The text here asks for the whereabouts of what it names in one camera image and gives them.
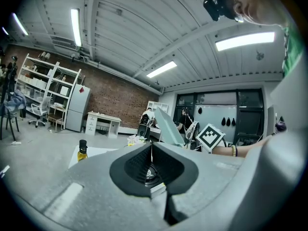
chair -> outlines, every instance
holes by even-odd
[[[50,101],[51,101],[51,97],[45,97],[39,106],[33,103],[31,104],[32,113],[34,113],[38,117],[37,119],[30,120],[29,124],[31,124],[31,122],[36,122],[36,125],[35,125],[36,128],[38,127],[39,123],[43,124],[44,126],[46,125],[46,123],[43,122],[41,118],[48,113],[48,106],[50,104]]]

concrete floor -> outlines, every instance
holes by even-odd
[[[117,139],[108,139],[106,135],[99,133],[95,136],[70,130],[50,133],[48,125],[39,125],[38,128],[35,128],[34,123],[29,125],[30,119],[32,117],[29,114],[24,120],[18,118],[20,132],[17,132],[16,124],[13,123],[16,140],[20,141],[21,145],[9,145],[13,137],[9,127],[5,130],[6,119],[3,122],[0,141],[0,170],[6,165],[10,166],[3,179],[12,191],[27,201],[68,169],[79,140],[86,140],[90,147],[123,148],[127,145],[128,136],[125,135],[118,135]]]

person's arm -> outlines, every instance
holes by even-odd
[[[269,135],[265,139],[259,141],[258,143],[251,144],[251,145],[246,145],[246,146],[237,146],[237,156],[238,157],[246,157],[247,153],[249,150],[263,146],[272,136]],[[231,147],[222,147],[222,146],[216,146],[212,154],[217,154],[217,155],[225,155],[225,156],[232,156],[233,151]]]
[[[183,124],[179,123],[179,125],[177,126],[178,131],[180,131],[183,127]]]

